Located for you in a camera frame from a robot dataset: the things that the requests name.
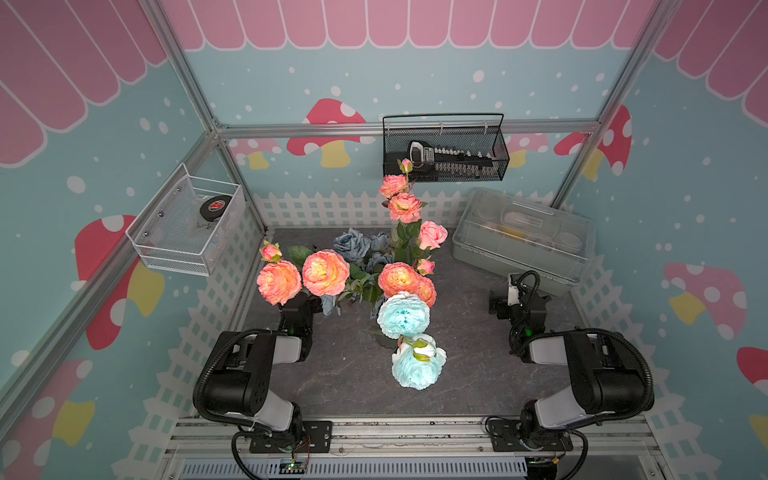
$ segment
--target clear lid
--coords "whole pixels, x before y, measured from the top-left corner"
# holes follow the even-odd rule
[[[454,241],[533,270],[578,283],[594,258],[595,225],[588,218],[531,200],[478,188]]]

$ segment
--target orange peony rose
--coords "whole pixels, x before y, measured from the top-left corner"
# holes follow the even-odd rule
[[[428,307],[432,308],[437,300],[437,290],[435,290],[435,284],[425,277],[419,277],[419,288],[416,290],[416,295],[422,299],[422,302],[426,303]]]
[[[379,274],[379,286],[387,298],[398,292],[416,293],[419,288],[419,275],[403,262],[390,263],[385,265]]]
[[[256,279],[259,284],[259,292],[267,302],[283,305],[294,298],[301,290],[301,276],[299,269],[291,262],[281,260],[277,263],[268,263]]]
[[[379,193],[384,198],[392,198],[392,196],[408,190],[408,179],[405,175],[387,175],[384,177],[383,183],[379,188]]]
[[[317,296],[338,295],[349,277],[349,264],[333,250],[313,253],[304,262],[304,286]]]
[[[389,200],[389,218],[394,221],[413,223],[421,220],[421,209],[422,201],[416,195],[397,194]]]

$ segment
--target peach rose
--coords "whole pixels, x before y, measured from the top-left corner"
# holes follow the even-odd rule
[[[392,198],[393,195],[408,190],[408,179],[405,175],[387,175],[383,183],[379,193],[385,198]]]
[[[422,258],[419,260],[419,264],[416,265],[416,271],[419,272],[419,275],[429,275],[435,270],[435,262],[430,262],[429,260]]]
[[[296,265],[286,260],[277,263],[268,263],[256,279],[259,284],[259,292],[267,302],[283,305],[294,298],[301,290],[301,276]]]
[[[349,264],[333,250],[313,253],[304,262],[304,286],[317,296],[338,295],[349,277]]]
[[[432,308],[437,300],[437,290],[435,290],[435,284],[425,277],[419,277],[419,288],[416,289],[416,295],[422,299],[422,302],[426,303],[428,307]]]
[[[389,199],[389,218],[395,221],[413,223],[421,220],[421,209],[422,201],[416,198],[416,195],[397,194]]]
[[[384,266],[379,274],[379,286],[387,298],[398,292],[416,293],[419,287],[419,275],[409,265],[398,262]]]
[[[448,238],[448,231],[442,225],[435,222],[422,223],[422,229],[419,231],[419,248],[440,248],[440,243]]]

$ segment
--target vent grille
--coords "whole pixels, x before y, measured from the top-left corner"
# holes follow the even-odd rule
[[[313,458],[304,475],[281,475],[279,458],[244,460],[264,478],[508,478],[527,475],[525,459],[501,458]],[[231,458],[190,458],[180,480],[229,480],[244,475]]]

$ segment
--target white wire basket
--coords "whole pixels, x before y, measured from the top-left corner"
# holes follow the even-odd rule
[[[232,201],[218,220],[209,222],[200,207],[219,195],[230,195]],[[125,234],[148,268],[209,276],[244,211],[240,185],[193,177],[181,164]]]

